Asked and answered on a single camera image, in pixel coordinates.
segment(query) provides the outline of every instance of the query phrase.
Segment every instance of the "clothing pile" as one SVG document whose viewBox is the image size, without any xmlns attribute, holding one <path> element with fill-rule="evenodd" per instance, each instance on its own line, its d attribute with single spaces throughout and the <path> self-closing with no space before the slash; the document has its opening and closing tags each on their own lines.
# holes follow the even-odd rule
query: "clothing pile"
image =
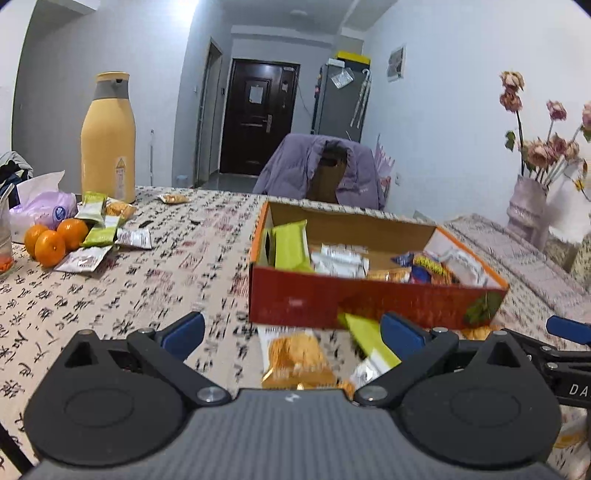
<svg viewBox="0 0 591 480">
<path fill-rule="evenodd" d="M 0 197 L 10 184 L 17 185 L 33 178 L 33 168 L 16 152 L 6 152 L 0 157 Z M 13 189 L 8 196 L 9 208 L 20 205 L 18 192 Z"/>
</svg>

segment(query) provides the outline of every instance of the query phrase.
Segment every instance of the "door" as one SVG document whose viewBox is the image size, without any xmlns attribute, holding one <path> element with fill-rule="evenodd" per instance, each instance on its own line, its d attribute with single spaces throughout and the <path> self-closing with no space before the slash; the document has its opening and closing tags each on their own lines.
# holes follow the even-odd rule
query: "door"
<svg viewBox="0 0 591 480">
<path fill-rule="evenodd" d="M 213 44 L 209 44 L 209 54 L 203 74 L 201 101 L 199 103 L 199 121 L 197 123 L 197 145 L 193 184 L 200 186 L 207 182 L 211 171 L 212 158 L 217 161 L 214 132 L 219 115 L 218 105 L 221 100 L 219 80 L 222 67 L 222 52 Z"/>
<path fill-rule="evenodd" d="M 258 175 L 291 132 L 300 66 L 234 60 L 220 172 Z"/>
</svg>

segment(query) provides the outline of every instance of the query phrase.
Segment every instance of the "paper note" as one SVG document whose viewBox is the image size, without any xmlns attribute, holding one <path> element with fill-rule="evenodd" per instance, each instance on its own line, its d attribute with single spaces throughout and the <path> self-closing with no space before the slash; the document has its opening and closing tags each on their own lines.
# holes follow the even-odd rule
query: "paper note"
<svg viewBox="0 0 591 480">
<path fill-rule="evenodd" d="M 260 105 L 262 103 L 262 94 L 264 92 L 265 89 L 263 87 L 251 87 L 251 93 L 249 96 L 250 103 L 257 103 Z"/>
</svg>

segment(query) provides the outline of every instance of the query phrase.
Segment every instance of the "floor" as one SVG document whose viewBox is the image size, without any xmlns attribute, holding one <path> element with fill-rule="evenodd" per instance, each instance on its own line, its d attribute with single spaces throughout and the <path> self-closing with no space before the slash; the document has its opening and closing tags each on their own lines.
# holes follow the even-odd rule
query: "floor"
<svg viewBox="0 0 591 480">
<path fill-rule="evenodd" d="M 257 180 L 258 177 L 250 175 L 215 172 L 200 188 L 205 190 L 221 190 L 223 192 L 252 193 Z"/>
</svg>

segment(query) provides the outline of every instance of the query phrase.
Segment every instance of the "white snack packet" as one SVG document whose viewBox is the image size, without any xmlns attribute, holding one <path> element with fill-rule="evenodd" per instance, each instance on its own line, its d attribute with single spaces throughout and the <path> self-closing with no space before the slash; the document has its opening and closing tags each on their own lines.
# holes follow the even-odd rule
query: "white snack packet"
<svg viewBox="0 0 591 480">
<path fill-rule="evenodd" d="M 361 263 L 340 262 L 333 257 L 312 252 L 310 255 L 314 272 L 342 278 L 365 278 L 366 272 Z"/>
<path fill-rule="evenodd" d="M 65 273 L 94 272 L 111 248 L 113 248 L 112 245 L 108 247 L 79 248 L 66 255 L 64 260 L 53 270 Z"/>
<path fill-rule="evenodd" d="M 334 258 L 337 262 L 361 265 L 365 274 L 369 270 L 369 259 L 362 257 L 357 252 L 344 248 L 343 245 L 322 245 L 321 252 L 327 257 Z"/>
<path fill-rule="evenodd" d="M 137 230 L 118 228 L 115 245 L 124 245 L 125 247 L 152 250 L 152 238 L 150 237 L 150 230 L 147 228 L 138 228 Z"/>
<path fill-rule="evenodd" d="M 369 357 L 357 365 L 349 380 L 355 386 L 355 390 L 358 390 L 389 370 L 390 367 L 387 362 L 377 350 L 373 350 Z"/>
</svg>

